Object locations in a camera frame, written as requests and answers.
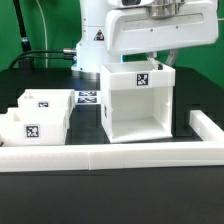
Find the white open box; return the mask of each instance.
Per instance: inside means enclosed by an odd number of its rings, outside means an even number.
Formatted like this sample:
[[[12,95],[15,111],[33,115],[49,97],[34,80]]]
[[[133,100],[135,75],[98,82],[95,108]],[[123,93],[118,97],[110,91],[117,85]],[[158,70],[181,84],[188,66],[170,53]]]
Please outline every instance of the white open box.
[[[68,109],[69,116],[75,107],[73,89],[26,89],[18,98],[19,107],[51,107]]]
[[[0,122],[4,146],[64,145],[66,116],[64,108],[9,108]]]
[[[149,62],[101,66],[101,120],[111,143],[172,137],[175,70]]]

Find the qr-like marker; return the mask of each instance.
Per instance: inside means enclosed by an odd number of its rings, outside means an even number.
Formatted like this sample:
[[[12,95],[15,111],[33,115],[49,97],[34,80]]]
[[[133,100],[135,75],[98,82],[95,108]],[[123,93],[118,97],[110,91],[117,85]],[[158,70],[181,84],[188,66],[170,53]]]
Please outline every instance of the qr-like marker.
[[[149,74],[137,74],[137,86],[147,86],[149,84]]]
[[[96,91],[82,91],[79,92],[79,96],[96,96],[97,92]]]
[[[39,138],[40,127],[38,125],[26,126],[26,137],[27,138]]]
[[[97,103],[97,98],[79,98],[78,103]]]
[[[49,103],[48,102],[39,102],[38,107],[49,107]]]

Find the label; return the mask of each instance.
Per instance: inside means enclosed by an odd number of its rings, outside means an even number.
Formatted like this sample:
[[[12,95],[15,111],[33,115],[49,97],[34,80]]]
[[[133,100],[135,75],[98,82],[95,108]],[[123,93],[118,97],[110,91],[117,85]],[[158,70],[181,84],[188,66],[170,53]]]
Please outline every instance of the label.
[[[95,41],[104,41],[104,35],[102,33],[102,30],[99,29],[95,38],[94,38]]]

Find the white plastic part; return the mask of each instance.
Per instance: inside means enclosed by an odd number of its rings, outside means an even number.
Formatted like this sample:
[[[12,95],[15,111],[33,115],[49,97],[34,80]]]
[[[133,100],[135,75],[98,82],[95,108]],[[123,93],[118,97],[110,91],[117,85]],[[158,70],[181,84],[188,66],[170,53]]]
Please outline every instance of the white plastic part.
[[[105,48],[105,18],[110,11],[106,0],[81,0],[82,38],[76,45],[74,71],[99,73],[101,63],[119,62],[120,56],[108,54]]]
[[[175,70],[150,62],[101,66],[101,122],[111,143],[172,137]]]
[[[222,142],[3,147],[0,172],[224,165]]]
[[[147,7],[111,10],[106,18],[106,47],[111,54],[155,52],[214,43],[216,5],[186,2],[173,17],[151,19]]]
[[[26,89],[17,100],[20,108],[65,108],[69,116],[75,107],[73,89]]]
[[[108,0],[109,5],[115,8],[129,8],[129,7],[142,7],[146,5],[150,5],[151,3],[155,2],[155,0],[139,0],[136,1],[137,3],[133,3],[130,5],[124,5],[123,0]]]
[[[190,112],[190,126],[203,141],[223,141],[224,132],[200,110]]]
[[[67,129],[64,108],[9,108],[0,121],[4,146],[64,145]]]

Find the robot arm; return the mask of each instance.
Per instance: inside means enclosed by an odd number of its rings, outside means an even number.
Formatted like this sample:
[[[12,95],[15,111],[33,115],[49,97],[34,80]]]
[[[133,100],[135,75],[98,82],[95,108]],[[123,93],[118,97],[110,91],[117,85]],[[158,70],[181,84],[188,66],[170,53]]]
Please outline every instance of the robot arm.
[[[111,10],[106,17],[106,48],[110,54],[205,45],[218,37],[215,0],[148,0],[148,6],[136,3],[135,8],[123,9],[125,2],[128,0],[109,0],[114,7],[122,5],[122,9]]]

